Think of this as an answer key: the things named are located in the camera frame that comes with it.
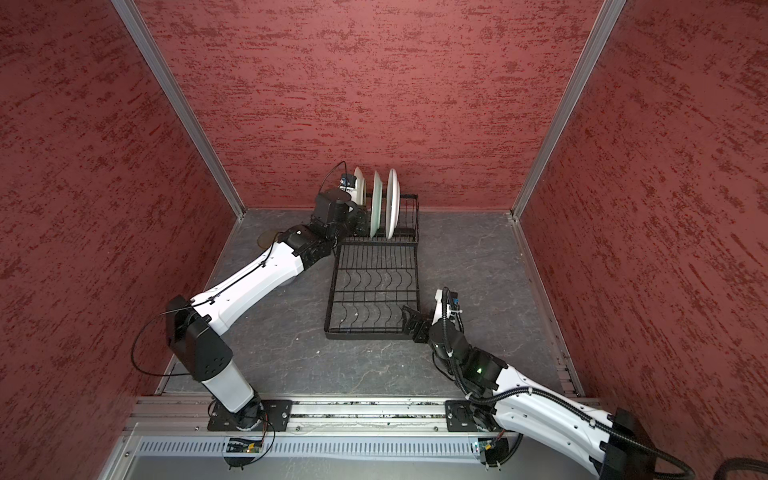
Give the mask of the amber transparent cup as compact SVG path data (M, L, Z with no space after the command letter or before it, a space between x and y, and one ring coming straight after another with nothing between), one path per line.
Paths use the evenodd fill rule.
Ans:
M262 251L266 251L272 245L279 241L281 232L278 230L267 230L262 232L257 238L257 245Z

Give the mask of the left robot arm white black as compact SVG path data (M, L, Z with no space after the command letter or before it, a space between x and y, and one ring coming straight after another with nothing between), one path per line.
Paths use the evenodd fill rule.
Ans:
M359 193L343 187L320 192L307 224L274 233L258 258L218 285L190 300L177 296L169 302L165 316L170 350L190 376L212 394L214 404L225 410L234 428L262 428L267 415L222 335L270 292L367 227Z

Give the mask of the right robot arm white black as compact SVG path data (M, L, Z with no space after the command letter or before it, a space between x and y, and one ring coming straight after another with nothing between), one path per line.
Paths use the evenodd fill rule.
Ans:
M436 365L454 381L475 425L510 431L570 458L599 479L651 479L657 456L636 419L560 395L504 360L472 346L458 318L431 319L404 306L406 332L430 346Z

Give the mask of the middle pale green plate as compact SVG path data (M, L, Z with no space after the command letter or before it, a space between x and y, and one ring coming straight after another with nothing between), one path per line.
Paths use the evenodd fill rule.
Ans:
M374 238L379 231L381 224L381 210L382 210L382 198L383 198L383 182L378 171L374 172L372 202L371 202L371 215L370 215L370 230L369 235Z

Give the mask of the right white floral plate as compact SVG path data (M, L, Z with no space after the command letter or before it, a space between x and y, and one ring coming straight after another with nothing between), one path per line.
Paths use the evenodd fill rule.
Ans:
M399 221L400 182L395 169L389 171L386 204L386 239L393 238Z

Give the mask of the right circuit board connector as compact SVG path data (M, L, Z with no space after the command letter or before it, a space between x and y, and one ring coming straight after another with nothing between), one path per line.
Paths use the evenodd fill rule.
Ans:
M477 442L479 462L486 468L498 469L509 455L510 443L507 438L498 440L486 438Z

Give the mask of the circuit board connector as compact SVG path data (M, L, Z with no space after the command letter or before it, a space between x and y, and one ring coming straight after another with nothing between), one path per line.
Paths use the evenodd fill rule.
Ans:
M263 440L230 438L226 444L223 459L230 470L243 470L262 457L263 446Z
M509 455L510 443L507 438L498 440L486 438L477 442L479 462L486 468L498 469Z

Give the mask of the left circuit board connector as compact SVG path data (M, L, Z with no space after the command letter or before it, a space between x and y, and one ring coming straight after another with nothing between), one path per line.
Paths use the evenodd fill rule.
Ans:
M262 457L263 446L263 440L230 438L226 444L223 459L230 470L243 470Z

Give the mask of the right corner aluminium profile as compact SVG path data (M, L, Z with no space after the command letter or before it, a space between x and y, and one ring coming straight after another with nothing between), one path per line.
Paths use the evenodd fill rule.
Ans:
M558 103L550 126L543 137L537 155L515 200L511 210L511 218L514 221L519 222L522 219L526 206L549 163L551 155L581 98L582 92L625 5L625 0L606 0L602 2L595 22Z

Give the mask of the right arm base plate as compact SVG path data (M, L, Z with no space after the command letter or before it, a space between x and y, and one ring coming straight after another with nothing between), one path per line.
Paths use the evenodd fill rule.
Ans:
M467 400L446 400L444 407L449 432L500 432L502 430L495 421L495 409L491 406L476 405Z

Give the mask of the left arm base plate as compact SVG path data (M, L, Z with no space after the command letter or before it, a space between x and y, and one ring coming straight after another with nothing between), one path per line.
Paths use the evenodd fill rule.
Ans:
M262 400L259 409L251 406L246 408L245 413L235 414L218 400L212 400L207 411L207 430L245 434L268 429L283 432L287 428L292 405L291 400Z

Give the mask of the aluminium rail front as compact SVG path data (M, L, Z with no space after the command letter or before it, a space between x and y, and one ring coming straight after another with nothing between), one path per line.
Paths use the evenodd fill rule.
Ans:
M294 396L267 400L293 402L287 428L288 435L420 435L473 434L449 432L444 402L441 397L322 397ZM156 433L161 435L213 435L261 437L268 429L252 434L211 432L207 430L206 395L167 395L139 398L123 433Z

